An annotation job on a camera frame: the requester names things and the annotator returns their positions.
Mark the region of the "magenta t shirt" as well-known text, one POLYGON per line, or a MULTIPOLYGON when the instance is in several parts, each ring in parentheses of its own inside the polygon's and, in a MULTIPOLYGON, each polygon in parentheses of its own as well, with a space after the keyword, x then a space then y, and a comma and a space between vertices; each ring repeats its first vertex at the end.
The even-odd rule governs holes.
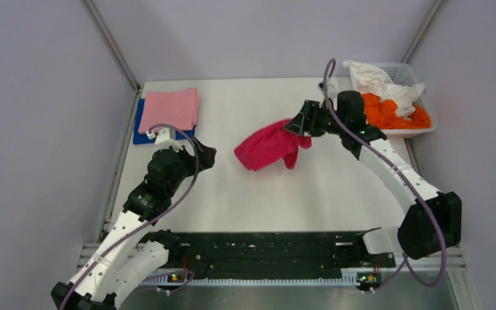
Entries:
POLYGON ((287 169, 293 169, 299 149, 310 148, 312 139, 285 130, 289 122, 283 119, 251 134, 234 150, 238 161, 249 171, 259 171, 278 160, 283 160, 287 169))

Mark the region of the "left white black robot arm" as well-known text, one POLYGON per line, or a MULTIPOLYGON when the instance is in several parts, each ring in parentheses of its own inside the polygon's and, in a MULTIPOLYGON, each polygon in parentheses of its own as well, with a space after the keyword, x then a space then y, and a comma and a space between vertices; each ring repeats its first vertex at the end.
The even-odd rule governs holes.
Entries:
POLYGON ((214 166, 216 149, 189 139, 193 149, 175 140, 159 142, 143 181, 135 187, 115 224, 88 262, 67 282, 51 291, 57 309, 119 309, 129 294, 153 271, 181 259, 177 238, 165 232, 147 242, 133 258, 135 246, 164 215, 175 208, 173 196, 187 178, 214 166))

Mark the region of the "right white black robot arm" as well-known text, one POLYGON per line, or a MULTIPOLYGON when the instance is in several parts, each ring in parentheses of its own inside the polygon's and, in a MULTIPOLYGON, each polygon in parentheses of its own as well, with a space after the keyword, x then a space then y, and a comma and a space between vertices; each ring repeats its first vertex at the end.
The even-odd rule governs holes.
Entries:
POLYGON ((343 147, 384 184, 404 211, 396 227, 365 232, 353 248, 353 258, 370 266, 382 253, 403 252, 418 260, 457 246, 461 239, 462 201, 428 183, 395 151, 387 136, 366 121, 364 99, 354 90, 337 96, 337 108, 306 100, 284 129, 298 136, 335 134, 343 147))

